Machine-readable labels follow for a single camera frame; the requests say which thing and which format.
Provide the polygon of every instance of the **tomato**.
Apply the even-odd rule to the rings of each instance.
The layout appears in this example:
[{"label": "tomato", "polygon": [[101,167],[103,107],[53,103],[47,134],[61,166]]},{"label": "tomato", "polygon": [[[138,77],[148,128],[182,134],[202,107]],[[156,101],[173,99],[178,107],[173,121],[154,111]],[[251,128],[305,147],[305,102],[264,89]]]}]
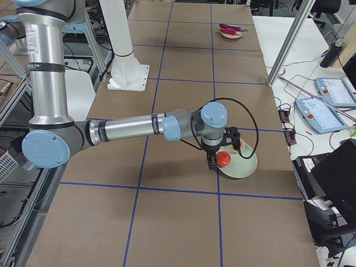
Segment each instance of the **tomato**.
[{"label": "tomato", "polygon": [[217,160],[217,164],[220,167],[225,167],[225,166],[230,164],[231,156],[226,151],[220,151],[220,152],[217,153],[216,160]]}]

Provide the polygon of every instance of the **blue tablet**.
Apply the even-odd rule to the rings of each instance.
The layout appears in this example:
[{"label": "blue tablet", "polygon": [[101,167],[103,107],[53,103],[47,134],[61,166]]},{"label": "blue tablet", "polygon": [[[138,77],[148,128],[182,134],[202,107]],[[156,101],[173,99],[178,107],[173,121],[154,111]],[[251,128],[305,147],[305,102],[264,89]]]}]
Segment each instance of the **blue tablet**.
[{"label": "blue tablet", "polygon": [[348,128],[335,111],[313,97],[298,99],[295,103],[303,118],[318,134]]},{"label": "blue tablet", "polygon": [[344,78],[317,78],[322,99],[334,107],[356,107],[356,95]]}]

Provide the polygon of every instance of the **black cylinder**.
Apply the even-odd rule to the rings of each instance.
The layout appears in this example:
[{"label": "black cylinder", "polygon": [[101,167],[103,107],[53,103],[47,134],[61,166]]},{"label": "black cylinder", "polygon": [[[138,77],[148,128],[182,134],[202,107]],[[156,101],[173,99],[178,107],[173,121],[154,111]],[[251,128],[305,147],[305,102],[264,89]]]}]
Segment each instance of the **black cylinder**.
[{"label": "black cylinder", "polygon": [[323,60],[320,63],[320,66],[323,68],[327,68],[333,63],[335,58],[338,56],[340,53],[341,49],[343,48],[343,41],[342,40],[337,40],[336,43],[333,43],[332,46],[330,47],[329,51],[327,54],[324,56]]}]

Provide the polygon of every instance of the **white table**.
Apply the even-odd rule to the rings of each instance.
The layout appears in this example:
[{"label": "white table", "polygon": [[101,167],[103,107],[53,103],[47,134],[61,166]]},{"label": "white table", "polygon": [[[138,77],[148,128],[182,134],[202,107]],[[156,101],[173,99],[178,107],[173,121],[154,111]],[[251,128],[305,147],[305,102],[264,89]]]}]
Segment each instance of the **white table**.
[{"label": "white table", "polygon": [[[282,47],[288,30],[293,22],[293,18],[281,18],[281,17],[253,17],[256,31],[259,37],[261,50],[264,54],[265,64],[268,67],[272,67],[273,63]],[[285,61],[285,65],[292,62],[312,61],[328,49],[328,44],[325,42],[323,36],[319,32],[312,19],[307,19],[301,32],[299,33],[293,47]],[[309,77],[313,69],[319,64],[321,59],[313,62],[293,64],[288,67],[284,67],[286,73],[284,77],[291,79],[294,75],[302,75]],[[322,68],[318,66],[311,79],[317,77],[343,77],[344,71],[341,68]],[[293,82],[299,86],[303,86],[306,79],[302,77],[295,77]],[[285,82],[277,79],[273,84],[274,95],[282,100],[282,103],[289,103],[293,105],[294,99],[283,91]],[[317,88],[315,81],[308,81],[304,85],[304,89],[317,95]],[[292,95],[297,96],[299,90],[292,86],[286,88]],[[301,93],[298,98],[308,97],[308,95]],[[356,111],[349,112],[350,115],[356,116]],[[352,121],[341,116],[341,118],[350,126],[349,129],[336,132],[331,139],[332,146],[336,149],[340,144],[339,141],[350,138],[350,134],[353,132]],[[295,125],[295,129],[298,133],[308,136],[314,142],[313,154],[321,154],[325,152],[332,152],[330,147],[329,138],[331,133],[317,134],[312,128],[305,122],[299,111],[294,115],[294,109],[292,108],[290,115],[291,123]],[[303,136],[296,136],[297,145],[291,147],[291,159],[294,160],[298,156],[305,156],[312,150],[312,143],[310,140]]]}]

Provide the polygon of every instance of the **office chair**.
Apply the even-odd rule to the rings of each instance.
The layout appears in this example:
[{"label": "office chair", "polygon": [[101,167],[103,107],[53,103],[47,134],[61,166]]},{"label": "office chair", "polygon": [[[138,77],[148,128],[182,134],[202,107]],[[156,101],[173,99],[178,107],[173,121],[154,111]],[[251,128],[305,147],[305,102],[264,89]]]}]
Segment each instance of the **office chair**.
[{"label": "office chair", "polygon": [[[302,1],[303,0],[295,0],[291,10],[293,11],[294,8],[299,10]],[[310,12],[316,13],[315,17],[320,18],[320,15],[322,13],[325,14],[337,13],[340,9],[340,6],[341,6],[341,0],[316,0]],[[321,28],[325,27],[325,22],[323,21],[318,21],[315,19],[314,22],[316,24],[320,24]]]}]

